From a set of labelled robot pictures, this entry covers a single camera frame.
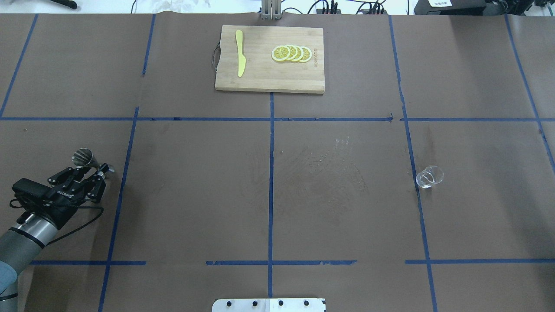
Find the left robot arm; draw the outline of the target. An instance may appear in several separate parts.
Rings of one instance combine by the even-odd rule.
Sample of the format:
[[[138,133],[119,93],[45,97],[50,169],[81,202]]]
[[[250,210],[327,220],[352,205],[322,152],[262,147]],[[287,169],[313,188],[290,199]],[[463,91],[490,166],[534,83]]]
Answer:
[[[0,240],[1,310],[18,310],[18,277],[48,245],[59,241],[58,232],[86,202],[98,215],[104,209],[98,204],[107,186],[113,166],[101,164],[89,177],[91,165],[68,167],[51,176],[48,185],[22,178],[14,183],[14,201],[24,212]]]

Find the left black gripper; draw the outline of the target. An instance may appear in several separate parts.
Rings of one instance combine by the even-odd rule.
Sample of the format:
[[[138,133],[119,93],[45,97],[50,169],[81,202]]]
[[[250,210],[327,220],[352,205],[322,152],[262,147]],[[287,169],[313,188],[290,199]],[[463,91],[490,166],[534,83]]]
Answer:
[[[47,179],[51,187],[22,178],[12,186],[14,199],[11,201],[19,204],[11,207],[38,215],[60,230],[85,201],[100,203],[107,186],[108,164],[102,164],[85,179],[90,170],[90,167],[67,167]]]

